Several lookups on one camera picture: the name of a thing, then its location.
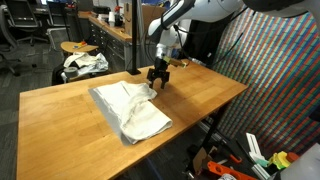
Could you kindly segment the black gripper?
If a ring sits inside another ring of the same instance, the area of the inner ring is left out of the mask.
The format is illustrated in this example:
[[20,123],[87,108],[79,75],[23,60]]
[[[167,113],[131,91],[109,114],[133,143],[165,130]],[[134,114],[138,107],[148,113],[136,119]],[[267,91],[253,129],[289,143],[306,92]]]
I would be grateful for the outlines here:
[[154,80],[157,78],[161,78],[161,89],[165,88],[166,82],[169,81],[170,73],[167,72],[168,64],[166,61],[160,58],[155,59],[155,64],[153,68],[148,70],[147,79],[149,88],[153,89]]

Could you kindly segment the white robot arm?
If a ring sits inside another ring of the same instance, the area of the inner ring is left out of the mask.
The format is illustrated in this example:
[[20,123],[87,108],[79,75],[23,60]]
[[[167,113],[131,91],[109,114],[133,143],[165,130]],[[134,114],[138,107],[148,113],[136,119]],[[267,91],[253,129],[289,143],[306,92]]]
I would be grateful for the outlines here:
[[170,53],[173,48],[182,46],[186,37],[178,29],[178,21],[190,19],[217,22],[230,16],[243,4],[273,17],[292,18],[309,12],[316,25],[320,26],[320,0],[177,0],[148,27],[149,39],[157,44],[154,67],[147,73],[149,87],[152,88],[158,78],[161,79],[161,88],[169,81],[167,67],[173,64]]

